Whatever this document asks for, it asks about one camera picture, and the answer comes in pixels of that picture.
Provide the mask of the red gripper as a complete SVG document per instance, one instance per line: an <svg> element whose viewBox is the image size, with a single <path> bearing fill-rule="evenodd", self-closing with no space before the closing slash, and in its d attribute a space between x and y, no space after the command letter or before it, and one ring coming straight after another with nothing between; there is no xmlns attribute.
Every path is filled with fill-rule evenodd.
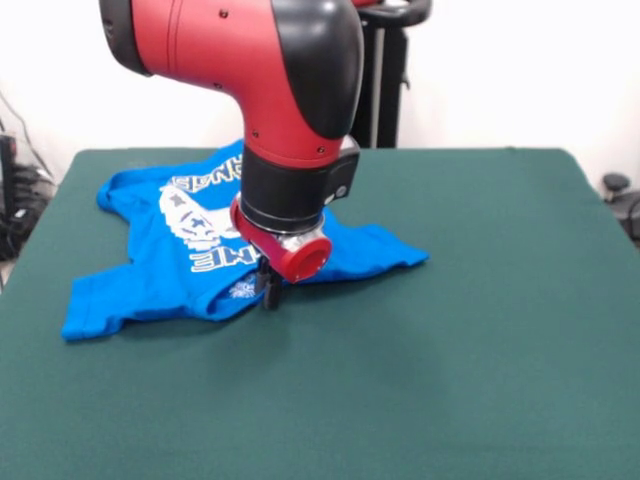
<svg viewBox="0 0 640 480"><path fill-rule="evenodd" d="M241 237L260 254L256 272L256 293L263 294L267 310L279 307L283 279L299 283L312 278L326 264L332 243L320 224L303 233L273 233L252 223L241 210L241 196L236 195L230 207L230 218Z"/></svg>

